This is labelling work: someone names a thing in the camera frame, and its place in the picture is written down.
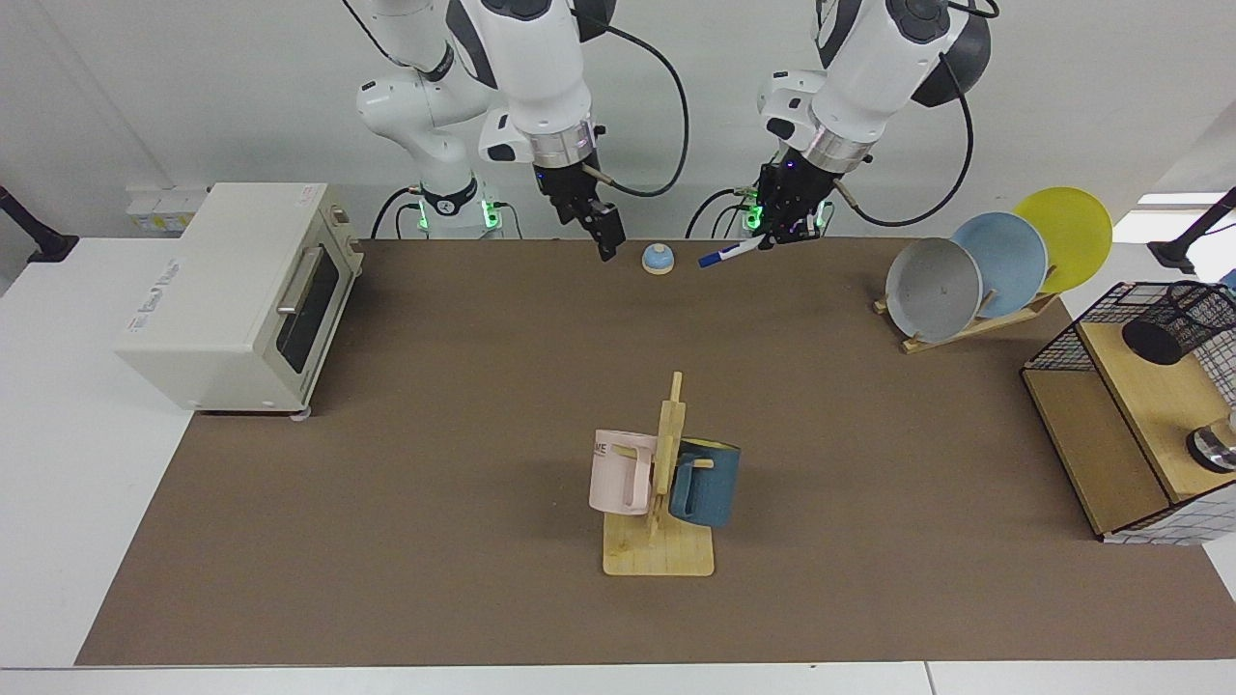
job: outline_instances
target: brown table mat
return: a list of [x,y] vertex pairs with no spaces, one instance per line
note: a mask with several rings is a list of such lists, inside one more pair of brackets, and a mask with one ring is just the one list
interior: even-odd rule
[[[1036,322],[906,356],[904,241],[375,242],[305,423],[198,416],[79,664],[1236,657],[1201,548],[1089,533],[1017,375]],[[743,448],[708,579],[601,573],[592,432]]]

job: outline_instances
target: power outlet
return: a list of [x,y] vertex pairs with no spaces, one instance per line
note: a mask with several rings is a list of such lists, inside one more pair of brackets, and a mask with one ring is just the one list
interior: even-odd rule
[[172,189],[129,189],[132,203],[129,219],[148,234],[179,236],[193,221],[193,215],[206,199],[208,188],[176,187]]

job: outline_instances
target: wooden cabinet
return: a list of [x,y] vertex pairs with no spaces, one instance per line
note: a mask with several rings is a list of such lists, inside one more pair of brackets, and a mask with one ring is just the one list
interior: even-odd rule
[[1236,472],[1201,467],[1184,444],[1230,412],[1219,386],[1196,355],[1170,366],[1138,357],[1121,325],[1083,317],[1053,341],[1068,360],[1022,370],[1091,528],[1104,540],[1179,544],[1236,531]]

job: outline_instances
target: plate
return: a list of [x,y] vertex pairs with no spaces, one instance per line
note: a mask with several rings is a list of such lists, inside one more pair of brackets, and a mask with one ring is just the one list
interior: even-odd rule
[[948,239],[920,239],[906,246],[884,286],[889,317],[901,333],[942,343],[965,330],[979,312],[979,265]]
[[983,213],[953,234],[983,276],[983,296],[995,291],[979,317],[997,319],[1028,304],[1047,277],[1047,245],[1032,224],[1012,213]]
[[1047,244],[1048,265],[1056,270],[1043,292],[1073,289],[1094,277],[1111,251],[1111,218],[1098,198],[1080,188],[1044,188],[1012,209]]

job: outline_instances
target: black cable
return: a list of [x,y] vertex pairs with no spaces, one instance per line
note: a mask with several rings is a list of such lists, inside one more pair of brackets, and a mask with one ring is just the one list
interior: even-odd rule
[[687,90],[685,87],[682,87],[682,78],[679,77],[679,70],[674,69],[674,64],[670,63],[670,59],[666,58],[660,51],[658,51],[656,47],[654,47],[651,43],[644,41],[643,38],[627,33],[625,31],[611,26],[595,17],[590,17],[587,15],[580,15],[577,11],[575,11],[574,7],[571,9],[571,14],[578,19],[582,19],[583,21],[591,23],[597,28],[603,28],[609,33],[617,36],[618,38],[629,41],[635,46],[639,46],[644,51],[648,51],[649,53],[653,54],[654,58],[656,58],[658,61],[661,62],[662,66],[665,66],[665,69],[670,72],[670,77],[674,78],[674,85],[679,90],[679,101],[681,101],[682,104],[682,150],[679,152],[679,163],[674,168],[674,176],[670,177],[670,182],[658,188],[656,190],[637,190],[634,188],[627,188],[625,185],[612,179],[606,182],[607,184],[612,185],[613,188],[617,188],[618,190],[622,190],[628,195],[634,195],[637,198],[656,198],[658,195],[661,195],[667,190],[670,190],[671,188],[674,188],[674,184],[679,182],[679,177],[682,176],[682,167],[685,167],[687,163],[687,148],[690,147],[691,143],[691,114],[687,110]]
[[[407,204],[399,205],[399,209],[394,211],[394,237],[396,239],[403,239],[403,230],[399,229],[399,215],[402,215],[404,210],[420,210],[420,203],[407,203]],[[425,231],[425,239],[429,239],[429,231]]]
[[510,208],[510,215],[515,218],[515,234],[519,235],[519,239],[523,239],[524,237],[524,230],[519,226],[519,210],[517,210],[515,207],[512,205],[510,203],[494,203],[493,207],[494,208]]
[[373,42],[373,47],[377,48],[378,52],[382,53],[382,56],[386,57],[387,61],[391,61],[392,63],[399,66],[400,68],[407,68],[408,67],[408,66],[400,63],[399,61],[396,61],[394,56],[392,56],[391,53],[386,52],[386,48],[383,48],[382,45],[378,43],[377,37],[373,36],[372,31],[370,31],[370,27],[368,27],[368,25],[365,23],[365,20],[362,20],[361,16],[356,14],[356,10],[352,9],[352,4],[351,2],[349,2],[347,0],[339,0],[339,1],[342,2],[345,7],[347,7],[347,12],[352,15],[352,19],[356,20],[356,23],[361,25],[361,31],[365,32],[365,36],[370,37],[370,41]]
[[960,2],[949,2],[948,6],[954,10],[960,10],[967,15],[974,15],[975,17],[983,17],[985,20],[994,20],[1000,16],[1000,5],[996,5],[995,0],[986,0],[988,5],[991,5],[990,11],[984,11],[974,6],[974,1],[970,0],[969,5],[962,5]]
[[700,207],[696,208],[695,214],[691,215],[691,221],[687,223],[687,234],[686,234],[686,236],[684,236],[684,239],[691,239],[691,230],[695,229],[696,220],[700,219],[700,215],[703,214],[705,209],[707,209],[708,205],[711,205],[713,200],[716,200],[717,198],[721,198],[722,195],[738,195],[738,190],[734,189],[734,188],[722,188],[721,190],[718,190],[718,192],[713,193],[712,195],[705,198],[703,203],[700,203]]
[[391,205],[394,204],[397,198],[399,198],[400,195],[415,195],[419,192],[420,190],[417,188],[408,187],[408,188],[400,188],[399,190],[392,193],[391,197],[387,198],[387,202],[382,203],[382,208],[378,210],[378,216],[373,218],[373,229],[370,231],[370,239],[378,237],[378,226],[382,225],[382,218],[386,216],[386,211],[391,209]]
[[949,189],[949,192],[944,195],[944,198],[941,199],[939,203],[936,204],[934,208],[927,210],[926,213],[918,215],[917,218],[911,218],[908,220],[896,220],[896,221],[878,220],[871,215],[866,214],[865,211],[863,211],[863,209],[859,208],[858,205],[858,200],[852,199],[849,194],[845,193],[844,189],[840,189],[840,187],[838,187],[842,190],[842,197],[845,198],[845,203],[849,204],[850,209],[853,209],[858,214],[858,216],[863,218],[864,220],[874,225],[910,226],[912,224],[918,224],[926,220],[927,218],[941,211],[941,209],[944,208],[944,205],[948,205],[948,202],[952,200],[953,195],[957,195],[958,189],[962,188],[962,182],[965,181],[965,174],[969,173],[970,171],[970,160],[974,158],[974,117],[970,115],[970,104],[965,100],[965,92],[962,90],[962,84],[957,80],[957,73],[953,72],[953,66],[948,63],[948,58],[943,53],[939,54],[939,62],[942,66],[944,66],[944,72],[948,73],[948,79],[952,80],[953,89],[957,90],[957,98],[962,103],[962,115],[965,116],[965,161],[962,162],[962,171],[957,174],[957,181],[953,183],[953,188]]
[[[742,208],[743,208],[743,205],[740,203],[738,205],[730,205],[728,208],[722,208],[722,210],[719,213],[717,213],[717,219],[713,220],[713,223],[712,223],[712,235],[708,236],[708,239],[717,239],[717,229],[721,228],[721,218],[726,216],[726,213],[733,210],[734,215],[738,215],[738,210],[740,210]],[[733,224],[733,218],[730,218],[730,224]]]

